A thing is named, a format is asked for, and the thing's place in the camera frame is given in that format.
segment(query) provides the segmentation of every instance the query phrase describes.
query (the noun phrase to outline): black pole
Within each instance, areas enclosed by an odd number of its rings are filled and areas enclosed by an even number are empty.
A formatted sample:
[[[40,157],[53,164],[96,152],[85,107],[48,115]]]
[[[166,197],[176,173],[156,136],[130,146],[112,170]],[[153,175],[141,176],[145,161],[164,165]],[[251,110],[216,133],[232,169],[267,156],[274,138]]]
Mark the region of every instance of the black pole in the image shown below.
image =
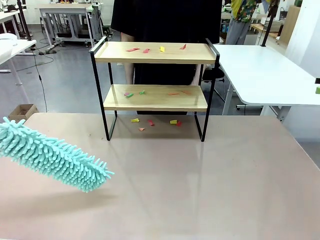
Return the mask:
[[[270,33],[270,30],[271,30],[272,22],[274,21],[274,18],[277,15],[278,4],[279,4],[279,0],[275,0],[274,3],[272,3],[271,6],[270,6],[270,10],[269,10],[269,14],[268,14],[268,17],[270,17],[270,21],[269,21],[268,27],[266,28],[266,32],[265,32],[264,39],[263,39],[261,47],[265,47],[266,46],[266,42],[267,42],[268,35]]]
[[[27,27],[27,23],[26,23],[24,11],[23,11],[23,8],[22,8],[22,5],[21,5],[21,1],[17,0],[16,3],[18,4],[20,15],[21,15],[21,20],[22,20],[21,24],[23,25],[22,28],[24,28],[27,40],[31,41],[31,36],[30,36],[29,30],[28,30],[28,27]]]

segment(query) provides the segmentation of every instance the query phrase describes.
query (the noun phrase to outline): red paper scrap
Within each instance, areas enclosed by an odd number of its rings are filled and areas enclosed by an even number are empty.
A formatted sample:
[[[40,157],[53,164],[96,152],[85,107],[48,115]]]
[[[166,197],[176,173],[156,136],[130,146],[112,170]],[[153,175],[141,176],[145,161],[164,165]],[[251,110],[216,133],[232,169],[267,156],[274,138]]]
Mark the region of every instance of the red paper scrap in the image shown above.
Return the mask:
[[[180,50],[184,50],[186,47],[187,47],[187,44],[185,44],[182,47],[180,47]]]
[[[133,51],[135,51],[135,50],[139,50],[140,48],[137,48],[137,47],[135,47],[135,48],[132,48],[132,49],[129,49],[129,50],[126,50],[127,52],[133,52]]]
[[[184,94],[188,94],[188,95],[191,94],[191,92],[189,92],[189,91],[181,91],[181,92],[183,92]]]
[[[151,120],[148,120],[150,126],[154,126],[155,124],[151,121]]]

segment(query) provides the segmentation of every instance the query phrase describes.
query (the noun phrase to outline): person in black shirt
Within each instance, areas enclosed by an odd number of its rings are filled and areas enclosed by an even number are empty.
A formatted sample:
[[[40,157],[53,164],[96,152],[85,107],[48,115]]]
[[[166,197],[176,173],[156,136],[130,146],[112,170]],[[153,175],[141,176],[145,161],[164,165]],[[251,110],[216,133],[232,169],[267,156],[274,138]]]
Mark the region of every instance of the person in black shirt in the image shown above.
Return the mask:
[[[111,28],[123,42],[219,42],[222,0],[114,0]],[[128,84],[190,85],[193,64],[125,63]]]

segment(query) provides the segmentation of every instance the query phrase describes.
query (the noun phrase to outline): gray pants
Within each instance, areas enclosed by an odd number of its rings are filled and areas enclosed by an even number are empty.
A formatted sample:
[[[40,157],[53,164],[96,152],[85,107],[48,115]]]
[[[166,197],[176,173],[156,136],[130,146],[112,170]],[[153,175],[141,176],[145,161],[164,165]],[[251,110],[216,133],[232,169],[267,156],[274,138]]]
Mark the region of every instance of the gray pants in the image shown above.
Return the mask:
[[[237,22],[233,18],[230,20],[229,30],[226,35],[226,45],[243,45],[246,40],[246,35],[250,27],[251,21],[249,22]]]

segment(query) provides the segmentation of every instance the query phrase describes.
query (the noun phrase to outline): cardboard box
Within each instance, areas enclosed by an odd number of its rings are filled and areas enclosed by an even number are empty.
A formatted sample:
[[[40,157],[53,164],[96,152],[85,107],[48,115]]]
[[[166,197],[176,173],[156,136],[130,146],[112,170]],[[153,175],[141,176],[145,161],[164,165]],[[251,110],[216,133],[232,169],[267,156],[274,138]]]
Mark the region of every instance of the cardboard box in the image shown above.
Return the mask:
[[[38,109],[34,104],[20,104],[9,115],[9,120],[19,122],[22,119],[27,120],[32,114],[38,113]]]

